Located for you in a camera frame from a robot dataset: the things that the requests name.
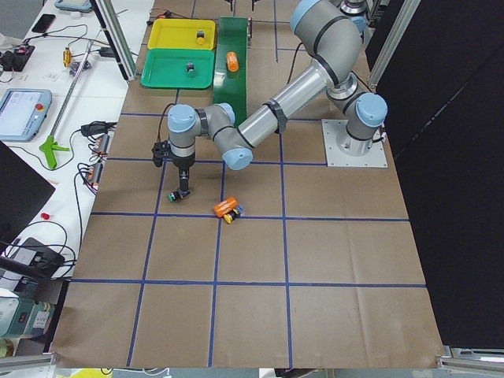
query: green clamp handle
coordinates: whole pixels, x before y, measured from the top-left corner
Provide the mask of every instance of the green clamp handle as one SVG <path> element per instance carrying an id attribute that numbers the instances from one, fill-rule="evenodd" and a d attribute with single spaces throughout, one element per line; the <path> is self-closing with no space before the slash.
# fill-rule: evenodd
<path id="1" fill-rule="evenodd" d="M 62 147 L 54 141 L 53 135 L 48 135 L 46 142 L 40 145 L 39 150 L 41 150 L 44 155 L 46 155 L 47 165 L 49 169 L 55 169 L 57 165 L 56 157 L 54 156 L 54 151 L 70 151 L 68 147 Z"/>

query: tray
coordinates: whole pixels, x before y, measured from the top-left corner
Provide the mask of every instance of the tray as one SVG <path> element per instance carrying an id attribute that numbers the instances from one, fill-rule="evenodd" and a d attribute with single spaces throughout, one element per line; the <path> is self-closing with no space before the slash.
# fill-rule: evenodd
<path id="1" fill-rule="evenodd" d="M 140 83 L 152 88 L 204 89 L 213 80 L 215 57 L 210 50 L 152 49 L 147 53 Z M 187 72 L 187 63 L 195 70 Z"/>
<path id="2" fill-rule="evenodd" d="M 204 33 L 198 43 L 198 32 Z M 215 44 L 215 22 L 212 20 L 160 19 L 154 22 L 149 49 L 212 50 Z"/>

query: white mounting plate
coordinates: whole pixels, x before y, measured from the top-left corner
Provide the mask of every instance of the white mounting plate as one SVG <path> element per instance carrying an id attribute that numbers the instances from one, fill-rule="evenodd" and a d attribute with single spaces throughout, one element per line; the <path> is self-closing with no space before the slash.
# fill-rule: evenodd
<path id="1" fill-rule="evenodd" d="M 364 167 L 364 168 L 387 168 L 384 145 L 382 142 L 374 143 L 371 150 L 364 156 L 350 156 L 345 154 L 336 145 L 336 135 L 339 130 L 347 126 L 347 120 L 322 120 L 324 132 L 325 157 L 328 167 Z M 374 139 L 380 137 L 380 131 L 376 130 Z"/>

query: white desk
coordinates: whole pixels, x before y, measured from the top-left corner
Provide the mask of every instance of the white desk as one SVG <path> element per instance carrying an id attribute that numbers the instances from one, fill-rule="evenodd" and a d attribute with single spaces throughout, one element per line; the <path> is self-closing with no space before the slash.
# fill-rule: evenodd
<path id="1" fill-rule="evenodd" d="M 119 21 L 123 28 L 124 36 L 128 42 L 130 50 L 138 53 L 146 28 L 146 21 L 150 15 L 150 8 L 154 0 L 114 0 L 113 4 L 116 12 L 120 13 Z M 52 13 L 56 15 L 56 20 L 51 25 L 48 32 L 62 29 L 68 25 L 87 25 L 87 38 L 99 39 L 106 42 L 105 35 L 100 32 L 100 26 L 95 13 L 82 14 L 80 19 L 73 20 L 70 12 L 65 12 L 54 7 L 54 0 L 49 0 L 42 8 L 40 14 Z M 80 36 L 85 28 L 69 28 L 56 35 L 74 35 Z M 29 32 L 26 38 L 39 35 Z M 40 133 L 29 143 L 7 143 L 8 146 L 21 146 L 25 150 L 38 155 L 44 162 L 45 158 L 39 146 L 45 142 L 50 129 L 52 128 L 56 116 L 61 108 L 61 104 L 70 88 L 72 77 L 69 70 L 63 66 L 63 51 L 69 42 L 73 39 L 63 38 L 37 38 L 30 41 L 35 46 L 35 50 L 23 72 L 19 72 L 9 83 L 0 83 L 0 96 L 8 88 L 39 88 L 48 89 L 53 94 L 53 102 L 48 111 Z M 74 42 L 70 48 L 73 55 L 84 52 L 87 40 L 81 39 Z M 98 49 L 101 45 L 93 46 L 92 50 Z M 124 96 L 128 89 L 128 84 L 120 74 L 115 59 L 103 58 L 98 53 L 93 53 L 89 62 L 92 68 L 83 72 L 76 84 L 72 98 L 67 106 L 65 114 L 61 120 L 55 139 L 62 146 L 69 146 L 69 137 L 82 124 L 88 124 L 93 120 L 117 121 L 120 116 L 120 110 L 123 105 Z M 2 75 L 2 80 L 10 78 L 10 72 Z M 56 187 L 56 191 L 48 203 L 42 208 L 41 212 L 48 213 L 50 220 L 61 224 L 69 234 L 67 245 L 74 249 L 78 254 L 80 226 L 77 213 L 76 196 L 73 187 L 73 177 L 77 173 L 77 164 L 84 162 L 89 164 L 91 152 L 88 148 L 89 141 L 80 133 L 73 137 L 73 150 L 75 157 L 72 162 L 65 167 L 50 171 L 40 166 L 39 161 L 26 154 L 22 150 L 14 148 L 21 158 L 23 158 L 33 169 L 35 169 L 44 178 L 49 180 Z M 72 156 L 70 152 L 55 152 L 58 166 L 63 165 Z M 89 192 L 80 179 L 77 181 L 77 192 L 79 195 L 80 209 L 83 216 L 83 228 L 86 228 L 87 218 L 95 197 Z M 40 215 L 37 215 L 34 221 L 40 221 Z M 63 235 L 61 230 L 52 224 L 40 224 L 30 227 L 20 234 L 21 243 L 27 237 L 33 237 L 41 243 L 62 243 Z M 67 260 L 72 259 L 68 251 L 63 254 Z M 67 268 L 60 268 L 54 277 L 65 274 Z"/>

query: blue joint cap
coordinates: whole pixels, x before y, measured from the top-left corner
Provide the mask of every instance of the blue joint cap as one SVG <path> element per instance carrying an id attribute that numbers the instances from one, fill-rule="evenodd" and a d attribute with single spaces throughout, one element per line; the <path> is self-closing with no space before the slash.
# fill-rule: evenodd
<path id="1" fill-rule="evenodd" d="M 370 128 L 377 128 L 384 122 L 388 108 L 380 95 L 364 93 L 358 98 L 355 110 L 363 124 Z"/>
<path id="2" fill-rule="evenodd" d="M 295 33 L 296 27 L 299 24 L 299 21 L 302 17 L 310 10 L 312 6 L 317 4 L 320 0 L 301 0 L 296 9 L 294 9 L 294 13 L 292 13 L 291 17 L 291 30 Z"/>
<path id="3" fill-rule="evenodd" d="M 366 25 L 365 17 L 363 16 L 351 17 L 351 20 L 355 24 L 355 26 L 357 26 L 357 29 L 359 29 L 359 33 L 362 34 Z"/>
<path id="4" fill-rule="evenodd" d="M 191 130 L 196 123 L 196 111 L 189 105 L 174 105 L 168 112 L 168 128 L 171 132 L 181 133 Z"/>
<path id="5" fill-rule="evenodd" d="M 228 114 L 229 120 L 231 121 L 231 124 L 235 124 L 236 117 L 235 117 L 235 112 L 233 111 L 233 108 L 231 105 L 229 105 L 227 102 L 222 102 L 219 105 L 224 111 Z"/>
<path id="6" fill-rule="evenodd" d="M 253 157 L 252 151 L 245 147 L 234 148 L 222 154 L 222 159 L 234 171 L 247 167 Z"/>

